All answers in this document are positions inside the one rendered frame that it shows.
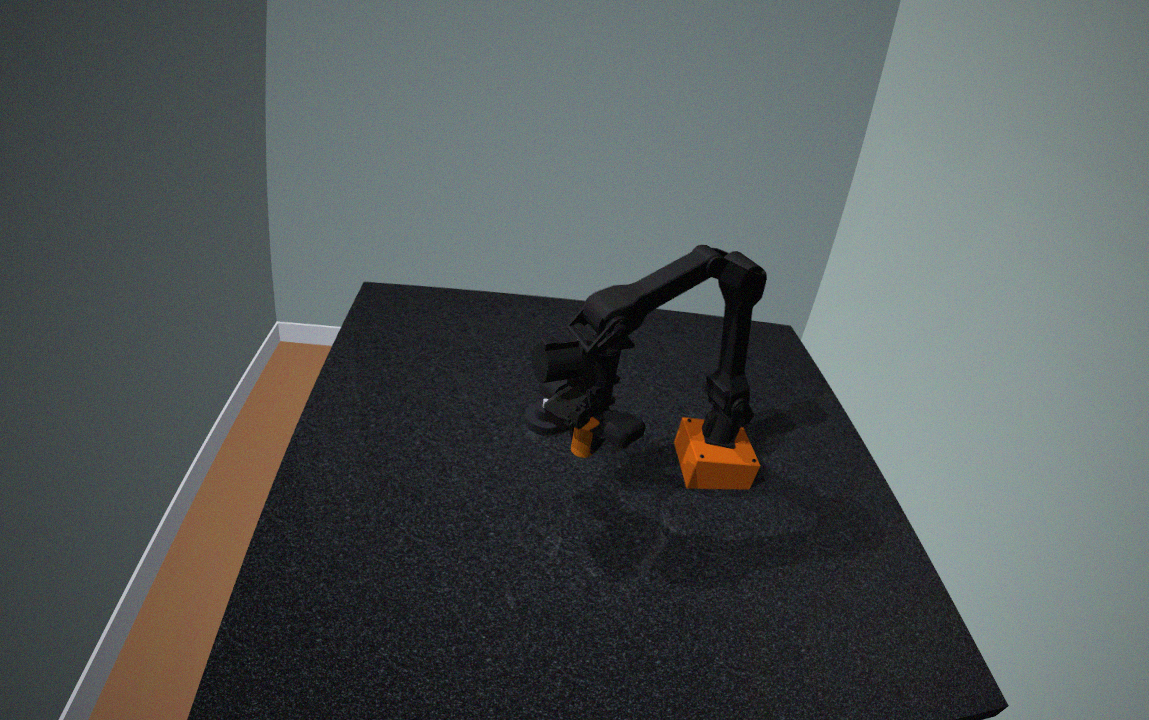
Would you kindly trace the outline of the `orange cylinder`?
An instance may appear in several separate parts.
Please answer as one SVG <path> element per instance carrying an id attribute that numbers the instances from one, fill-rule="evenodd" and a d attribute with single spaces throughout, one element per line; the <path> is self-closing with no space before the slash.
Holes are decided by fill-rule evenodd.
<path id="1" fill-rule="evenodd" d="M 600 425 L 600 421 L 591 416 L 591 421 L 586 424 L 586 427 L 583 427 L 583 429 L 574 428 L 573 438 L 571 438 L 571 454 L 578 457 L 591 457 L 593 455 L 591 454 L 593 438 L 591 429 L 597 427 L 597 425 Z"/>

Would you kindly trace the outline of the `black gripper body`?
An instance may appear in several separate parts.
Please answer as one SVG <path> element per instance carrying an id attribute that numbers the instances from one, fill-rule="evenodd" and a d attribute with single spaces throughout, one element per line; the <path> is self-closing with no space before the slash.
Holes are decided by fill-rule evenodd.
<path id="1" fill-rule="evenodd" d="M 603 429 L 603 436 L 612 446 L 625 448 L 626 446 L 632 446 L 635 439 L 643 436 L 643 421 L 641 419 L 638 419 L 634 415 L 620 415 L 618 411 L 609 409 L 610 405 L 615 404 L 616 398 L 612 397 L 612 387 L 615 384 L 619 384 L 619 376 L 615 376 L 611 381 L 592 381 L 586 376 L 571 379 L 573 379 L 574 386 L 578 389 L 587 387 L 593 393 L 593 418 L 600 421 L 600 427 L 597 428 Z M 568 379 L 566 381 L 539 384 L 539 395 L 552 398 L 560 389 L 564 389 Z"/>

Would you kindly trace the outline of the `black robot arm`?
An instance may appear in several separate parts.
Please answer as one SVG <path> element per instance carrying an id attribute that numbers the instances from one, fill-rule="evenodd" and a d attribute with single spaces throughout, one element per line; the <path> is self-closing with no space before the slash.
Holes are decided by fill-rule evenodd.
<path id="1" fill-rule="evenodd" d="M 751 421 L 751 389 L 747 384 L 746 359 L 751 334 L 751 309 L 762 299 L 766 272 L 742 251 L 711 249 L 699 245 L 641 281 L 615 284 L 591 293 L 586 304 L 568 323 L 568 336 L 542 336 L 532 351 L 539 384 L 566 381 L 564 389 L 545 402 L 548 423 L 560 429 L 583 429 L 594 416 L 593 393 L 578 389 L 571 378 L 611 381 L 618 373 L 620 350 L 634 348 L 630 340 L 643 316 L 708 278 L 719 279 L 725 301 L 722 323 L 720 365 L 707 376 L 705 393 L 712 410 L 705 415 L 702 433 L 705 446 L 735 448 L 740 428 Z M 584 327 L 589 323 L 597 334 Z"/>

